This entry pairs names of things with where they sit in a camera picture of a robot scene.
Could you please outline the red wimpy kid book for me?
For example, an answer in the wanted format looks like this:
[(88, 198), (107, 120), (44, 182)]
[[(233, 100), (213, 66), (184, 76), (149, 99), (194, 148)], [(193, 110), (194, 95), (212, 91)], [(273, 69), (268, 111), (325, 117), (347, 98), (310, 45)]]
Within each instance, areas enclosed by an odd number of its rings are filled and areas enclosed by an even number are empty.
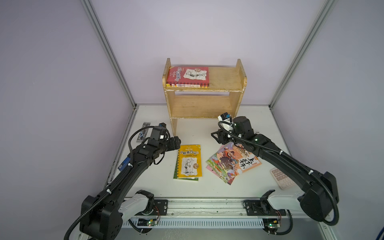
[(208, 67), (170, 67), (166, 84), (210, 85)]

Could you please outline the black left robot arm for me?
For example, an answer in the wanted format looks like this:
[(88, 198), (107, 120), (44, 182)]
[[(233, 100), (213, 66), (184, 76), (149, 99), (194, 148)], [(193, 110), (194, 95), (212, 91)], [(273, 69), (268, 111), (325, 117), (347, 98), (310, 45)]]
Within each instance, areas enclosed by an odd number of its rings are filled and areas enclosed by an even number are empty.
[(181, 140), (171, 137), (165, 123), (149, 126), (149, 138), (135, 149), (128, 145), (130, 161), (118, 176), (95, 197), (87, 196), (81, 205), (81, 214), (65, 233), (68, 240), (75, 227), (96, 240), (114, 240), (123, 224), (119, 211), (123, 200), (140, 175), (155, 163), (159, 155), (178, 150)]

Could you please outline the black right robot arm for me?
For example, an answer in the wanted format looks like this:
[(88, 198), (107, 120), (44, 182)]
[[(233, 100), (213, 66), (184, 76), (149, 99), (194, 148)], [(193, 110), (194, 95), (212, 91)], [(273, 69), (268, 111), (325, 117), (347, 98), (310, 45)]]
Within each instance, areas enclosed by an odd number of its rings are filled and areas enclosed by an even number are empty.
[(340, 198), (337, 179), (333, 174), (322, 174), (304, 165), (265, 135), (256, 134), (245, 116), (236, 117), (231, 122), (220, 121), (218, 126), (219, 130), (211, 134), (217, 143), (242, 145), (246, 151), (269, 162), (300, 187), (304, 194), (298, 197), (298, 202), (308, 217), (328, 226), (339, 222)]

